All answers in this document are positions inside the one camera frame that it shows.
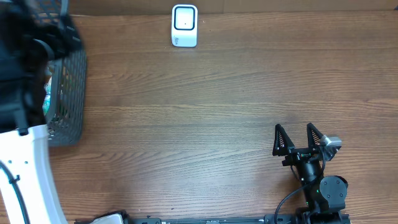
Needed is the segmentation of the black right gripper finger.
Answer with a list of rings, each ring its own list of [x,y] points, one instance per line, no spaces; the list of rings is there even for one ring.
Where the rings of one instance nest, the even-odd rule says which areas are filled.
[[[272,155],[287,156],[293,149],[295,149],[295,145],[285,132],[285,129],[280,124],[277,124],[275,126],[275,138]]]
[[[307,141],[310,148],[316,148],[321,145],[323,134],[312,124],[307,124]]]

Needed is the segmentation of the tissue pack white green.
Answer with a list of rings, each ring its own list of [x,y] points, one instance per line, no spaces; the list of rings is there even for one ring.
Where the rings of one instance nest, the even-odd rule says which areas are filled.
[[[45,94],[44,102],[42,105],[42,109],[43,109],[44,115],[46,115],[50,108],[52,78],[49,78],[48,82],[44,85],[44,89],[45,89],[46,94]]]

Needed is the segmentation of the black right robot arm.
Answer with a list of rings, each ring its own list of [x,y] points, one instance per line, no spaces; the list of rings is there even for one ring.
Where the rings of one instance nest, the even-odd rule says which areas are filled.
[[[284,157],[282,165],[290,168],[301,187],[281,200],[271,216],[272,223],[350,223],[349,216],[341,212],[346,207],[347,180],[325,175],[326,163],[340,150],[342,140],[322,134],[308,123],[307,142],[307,147],[297,148],[282,125],[275,126],[272,155]],[[280,215],[283,204],[299,192],[303,192],[306,206],[296,209],[293,215]]]

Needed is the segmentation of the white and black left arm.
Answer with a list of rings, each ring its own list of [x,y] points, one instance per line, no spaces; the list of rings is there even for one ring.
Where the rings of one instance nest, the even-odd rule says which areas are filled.
[[[1,196],[11,223],[66,223],[49,149],[82,135],[87,57],[69,2],[1,2]]]

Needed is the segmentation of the dark grey plastic basket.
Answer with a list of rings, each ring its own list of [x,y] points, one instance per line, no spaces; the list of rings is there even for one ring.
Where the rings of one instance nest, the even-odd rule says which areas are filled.
[[[52,24],[66,32],[78,44],[68,57],[50,61],[45,70],[52,78],[50,108],[45,115],[49,146],[69,146],[81,139],[86,90],[86,52],[78,29],[68,14],[68,0],[38,0],[34,19]]]

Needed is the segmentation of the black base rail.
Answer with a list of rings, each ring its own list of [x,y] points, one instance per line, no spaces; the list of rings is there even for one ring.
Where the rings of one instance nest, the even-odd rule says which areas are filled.
[[[131,218],[125,210],[115,211],[96,217],[91,220],[78,220],[74,224],[89,223],[128,223],[128,224],[294,224],[306,223],[305,220],[294,214],[278,214],[274,218],[274,214],[267,214],[263,217],[239,217],[239,218],[183,218],[162,220],[147,216],[146,218]]]

